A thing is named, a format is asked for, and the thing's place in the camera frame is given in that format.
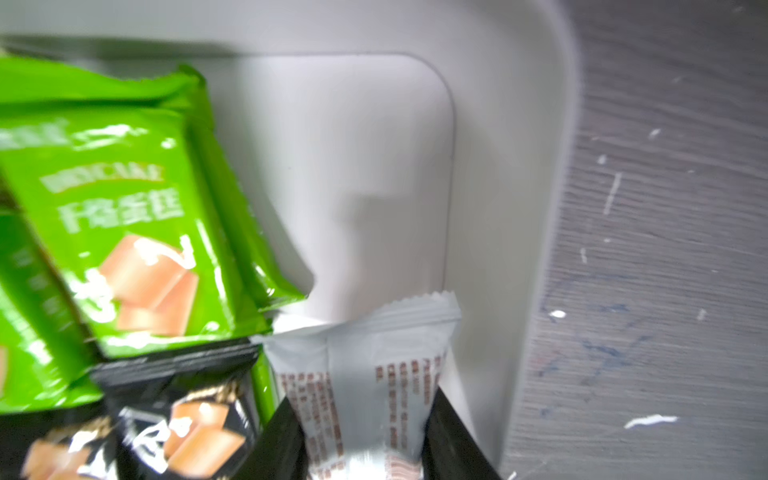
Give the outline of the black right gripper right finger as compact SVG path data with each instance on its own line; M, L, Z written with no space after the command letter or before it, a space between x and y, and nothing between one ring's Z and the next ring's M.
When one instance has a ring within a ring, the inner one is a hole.
M500 480L445 393L438 389L422 451L427 480Z

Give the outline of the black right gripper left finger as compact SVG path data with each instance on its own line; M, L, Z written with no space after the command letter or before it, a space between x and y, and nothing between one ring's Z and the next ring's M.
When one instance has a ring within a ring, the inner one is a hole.
M309 457L304 432L285 398L234 475L235 480L305 480Z

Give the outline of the white cookie packet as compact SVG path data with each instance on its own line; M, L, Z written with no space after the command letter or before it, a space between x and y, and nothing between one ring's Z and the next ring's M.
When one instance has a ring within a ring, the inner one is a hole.
M421 479L426 424L462 312L443 291L262 345L304 433L310 479Z

